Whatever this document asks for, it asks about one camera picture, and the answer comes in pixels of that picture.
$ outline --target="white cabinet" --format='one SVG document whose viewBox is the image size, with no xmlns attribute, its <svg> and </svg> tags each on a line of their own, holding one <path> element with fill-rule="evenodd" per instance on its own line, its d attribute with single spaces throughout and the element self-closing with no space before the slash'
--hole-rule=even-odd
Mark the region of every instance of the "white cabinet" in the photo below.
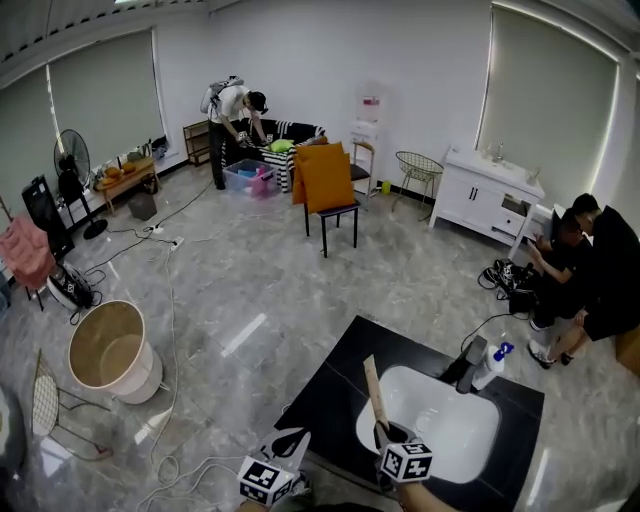
<svg viewBox="0 0 640 512">
<path fill-rule="evenodd" d="M 521 167 L 494 164 L 476 151 L 450 151 L 429 226 L 438 217 L 445 218 L 511 245 L 509 258 L 513 258 L 544 197 L 540 184 L 528 183 L 526 176 Z M 505 197 L 528 205 L 526 216 L 503 208 Z"/>
</svg>

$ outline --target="shoe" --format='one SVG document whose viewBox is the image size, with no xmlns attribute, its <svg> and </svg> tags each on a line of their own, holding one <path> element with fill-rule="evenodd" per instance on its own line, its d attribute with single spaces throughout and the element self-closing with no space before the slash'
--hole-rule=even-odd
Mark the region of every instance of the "shoe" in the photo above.
<svg viewBox="0 0 640 512">
<path fill-rule="evenodd" d="M 531 357 L 533 357 L 545 370 L 551 368 L 553 363 L 556 362 L 555 359 L 549 359 L 549 350 L 534 340 L 529 341 L 527 349 L 529 350 L 529 354 L 531 354 Z"/>
<path fill-rule="evenodd" d="M 542 332 L 550 327 L 549 325 L 544 325 L 540 320 L 536 320 L 535 317 L 529 319 L 529 325 L 536 332 Z"/>
<path fill-rule="evenodd" d="M 563 365 L 569 366 L 571 361 L 573 361 L 573 356 L 570 354 L 567 354 L 566 352 L 563 352 L 562 355 L 560 356 L 560 361 L 562 361 Z"/>
</svg>

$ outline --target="window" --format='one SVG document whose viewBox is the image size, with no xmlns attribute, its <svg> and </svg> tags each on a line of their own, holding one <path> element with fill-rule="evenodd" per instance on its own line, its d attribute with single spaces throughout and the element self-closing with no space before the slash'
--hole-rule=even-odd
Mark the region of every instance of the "window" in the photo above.
<svg viewBox="0 0 640 512">
<path fill-rule="evenodd" d="M 92 45 L 49 69 L 58 128 L 82 135 L 92 167 L 162 136 L 150 31 Z"/>
<path fill-rule="evenodd" d="M 636 83 L 636 123 L 633 130 L 631 150 L 627 156 L 627 165 L 618 182 L 611 206 L 620 212 L 620 215 L 640 235 L 640 82 Z"/>
<path fill-rule="evenodd" d="M 0 91 L 0 194 L 12 215 L 25 210 L 22 189 L 44 174 L 57 189 L 53 166 L 55 132 L 51 123 L 45 69 L 40 68 Z M 0 232 L 9 222 L 0 211 Z"/>
<path fill-rule="evenodd" d="M 591 188 L 608 135 L 618 63 L 538 19 L 493 7 L 491 64 L 478 149 L 541 169 L 545 206 Z"/>
</svg>

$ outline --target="black countertop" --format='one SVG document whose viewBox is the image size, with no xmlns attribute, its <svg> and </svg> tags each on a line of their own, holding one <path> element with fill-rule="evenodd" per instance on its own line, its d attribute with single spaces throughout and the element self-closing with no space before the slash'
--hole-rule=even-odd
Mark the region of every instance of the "black countertop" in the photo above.
<svg viewBox="0 0 640 512">
<path fill-rule="evenodd" d="M 379 376 L 401 365 L 438 377 L 453 362 L 447 355 L 357 316 L 276 428 L 309 429 L 309 449 L 316 458 L 347 478 L 353 476 L 355 482 L 377 488 L 376 455 L 360 443 L 356 434 L 356 421 L 367 399 L 352 386 L 368 395 L 362 362 L 371 354 L 375 355 Z M 513 510 L 533 457 L 544 394 L 496 377 L 478 396 L 493 402 L 500 412 L 485 468 L 476 480 L 466 484 L 431 477 L 425 485 L 460 510 Z"/>
</svg>

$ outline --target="drawer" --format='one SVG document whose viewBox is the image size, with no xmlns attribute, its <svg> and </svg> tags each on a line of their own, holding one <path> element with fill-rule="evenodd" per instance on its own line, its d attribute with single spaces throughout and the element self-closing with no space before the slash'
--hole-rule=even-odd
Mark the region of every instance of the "drawer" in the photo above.
<svg viewBox="0 0 640 512">
<path fill-rule="evenodd" d="M 522 215 L 512 212 L 507 208 L 500 208 L 493 227 L 510 235 L 517 236 L 522 224 L 524 224 L 524 217 Z"/>
</svg>

